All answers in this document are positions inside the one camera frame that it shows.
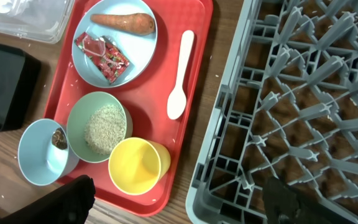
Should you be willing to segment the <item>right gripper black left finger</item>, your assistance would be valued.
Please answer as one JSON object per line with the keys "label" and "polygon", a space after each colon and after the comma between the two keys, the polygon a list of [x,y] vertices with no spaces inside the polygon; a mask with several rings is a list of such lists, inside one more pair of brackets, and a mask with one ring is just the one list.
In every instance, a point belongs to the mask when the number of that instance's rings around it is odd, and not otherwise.
{"label": "right gripper black left finger", "polygon": [[30,205],[0,217],[0,224],[84,224],[95,202],[93,179],[81,175]]}

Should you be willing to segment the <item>green bowl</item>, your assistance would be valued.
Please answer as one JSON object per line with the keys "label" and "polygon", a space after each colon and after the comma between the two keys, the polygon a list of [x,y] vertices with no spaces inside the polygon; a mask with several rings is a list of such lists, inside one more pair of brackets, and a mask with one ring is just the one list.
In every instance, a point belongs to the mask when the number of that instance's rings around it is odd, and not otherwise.
{"label": "green bowl", "polygon": [[118,105],[126,118],[126,135],[132,136],[133,122],[129,111],[121,102],[109,93],[96,91],[82,97],[74,105],[67,122],[67,138],[74,153],[83,161],[100,163],[108,160],[110,154],[102,155],[93,152],[85,141],[85,125],[92,114],[104,105]]}

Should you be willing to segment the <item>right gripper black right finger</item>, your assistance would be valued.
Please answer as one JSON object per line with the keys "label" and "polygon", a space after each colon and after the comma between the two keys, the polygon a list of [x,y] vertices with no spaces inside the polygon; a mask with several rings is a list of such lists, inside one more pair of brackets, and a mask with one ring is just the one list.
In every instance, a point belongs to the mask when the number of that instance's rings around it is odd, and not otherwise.
{"label": "right gripper black right finger", "polygon": [[268,224],[352,224],[275,177],[268,179],[262,193]]}

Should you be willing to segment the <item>orange carrot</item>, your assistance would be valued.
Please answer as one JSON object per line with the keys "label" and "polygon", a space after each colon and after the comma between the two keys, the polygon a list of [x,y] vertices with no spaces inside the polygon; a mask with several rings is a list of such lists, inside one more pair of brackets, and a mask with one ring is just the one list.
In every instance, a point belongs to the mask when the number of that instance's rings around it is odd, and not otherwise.
{"label": "orange carrot", "polygon": [[137,35],[149,35],[156,31],[154,18],[146,13],[92,14],[90,19],[96,24]]}

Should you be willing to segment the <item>red snack wrapper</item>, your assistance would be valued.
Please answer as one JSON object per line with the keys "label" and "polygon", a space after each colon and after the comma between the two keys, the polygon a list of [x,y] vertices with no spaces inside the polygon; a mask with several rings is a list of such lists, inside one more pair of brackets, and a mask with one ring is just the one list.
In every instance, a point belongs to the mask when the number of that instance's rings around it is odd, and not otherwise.
{"label": "red snack wrapper", "polygon": [[131,64],[120,49],[105,37],[93,38],[84,32],[74,43],[92,61],[109,85],[113,84]]}

